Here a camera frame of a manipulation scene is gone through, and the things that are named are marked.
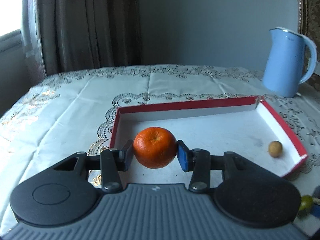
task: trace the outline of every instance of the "window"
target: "window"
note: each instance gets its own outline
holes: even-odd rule
[[[20,29],[22,0],[0,0],[0,36]]]

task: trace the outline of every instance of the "blue pitcher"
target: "blue pitcher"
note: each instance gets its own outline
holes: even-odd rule
[[[316,68],[317,48],[308,37],[282,27],[270,30],[272,47],[263,76],[263,84],[276,94],[292,98],[299,84],[307,81]],[[309,47],[311,59],[302,77],[305,46]]]

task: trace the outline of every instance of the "table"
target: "table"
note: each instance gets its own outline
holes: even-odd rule
[[[96,155],[107,148],[120,106],[263,95],[308,151],[289,179],[311,195],[320,184],[320,93],[302,84],[299,95],[282,98],[263,87],[262,75],[244,68],[147,65],[46,78],[0,119],[0,235],[16,224],[9,206],[13,188],[74,152]],[[310,235],[320,227],[312,215],[295,223]]]

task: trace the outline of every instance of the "dark gray curtain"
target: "dark gray curtain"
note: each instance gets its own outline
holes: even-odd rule
[[[137,0],[23,0],[21,36],[34,84],[56,73],[141,61]]]

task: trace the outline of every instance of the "window sill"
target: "window sill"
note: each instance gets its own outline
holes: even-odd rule
[[[11,49],[15,46],[21,45],[22,43],[20,29],[0,37],[0,53],[8,49]]]

